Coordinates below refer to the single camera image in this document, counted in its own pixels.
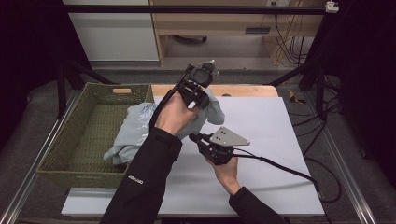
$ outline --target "person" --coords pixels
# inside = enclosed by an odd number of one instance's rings
[[[101,224],[152,224],[163,202],[166,177],[177,160],[182,143],[175,135],[198,114],[199,107],[187,108],[176,92],[163,107],[154,128],[136,153],[120,182]],[[230,193],[230,205],[246,224],[285,223],[237,181],[237,158],[215,166],[220,184]]]

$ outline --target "black jacket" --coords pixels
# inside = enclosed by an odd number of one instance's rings
[[[153,128],[132,160],[100,223],[154,223],[163,202],[166,177],[181,146],[177,137]],[[246,224],[285,223],[245,187],[230,197],[230,205]]]

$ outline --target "green basket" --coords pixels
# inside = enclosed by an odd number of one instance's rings
[[[154,103],[150,85],[87,83],[37,172],[66,188],[116,188],[126,165],[103,156],[113,147],[127,108],[143,102]]]

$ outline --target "white tabletop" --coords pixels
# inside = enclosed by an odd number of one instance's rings
[[[309,175],[282,98],[218,99],[225,114],[223,126],[250,141],[250,146],[240,148]],[[206,123],[201,133],[214,133],[218,129],[219,126]],[[262,161],[240,158],[238,179],[283,216],[324,215],[313,184],[302,177]],[[114,192],[114,189],[71,189],[62,214],[100,217]],[[159,217],[234,217],[235,211],[228,200],[228,193],[198,147],[188,137],[183,139],[179,158],[167,178]]]

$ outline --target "basket handle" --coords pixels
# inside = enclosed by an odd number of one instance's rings
[[[132,93],[132,89],[129,88],[116,88],[113,89],[113,93],[115,94],[126,94],[126,93]]]

